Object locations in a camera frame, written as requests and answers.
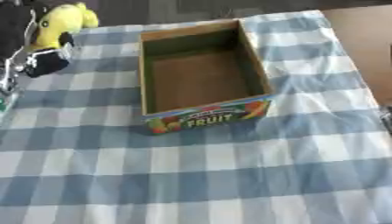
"fruit box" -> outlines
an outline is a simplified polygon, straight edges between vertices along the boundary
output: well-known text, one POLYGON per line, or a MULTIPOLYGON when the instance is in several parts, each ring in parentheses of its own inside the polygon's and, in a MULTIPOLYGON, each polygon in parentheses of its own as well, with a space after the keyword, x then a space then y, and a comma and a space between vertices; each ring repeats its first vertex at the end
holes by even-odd
POLYGON ((271 88, 240 21, 140 36, 143 117, 162 134, 264 116, 271 88))

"table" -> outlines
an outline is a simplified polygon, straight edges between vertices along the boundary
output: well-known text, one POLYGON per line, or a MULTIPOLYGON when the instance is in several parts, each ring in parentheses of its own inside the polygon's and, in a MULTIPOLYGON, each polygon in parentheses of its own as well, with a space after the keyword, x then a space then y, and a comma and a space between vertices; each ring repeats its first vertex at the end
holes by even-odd
POLYGON ((324 11, 381 105, 392 103, 391 12, 392 5, 324 11))
POLYGON ((242 20, 276 91, 261 120, 141 126, 138 34, 85 30, 0 128, 2 223, 390 223, 391 142, 320 11, 242 20))

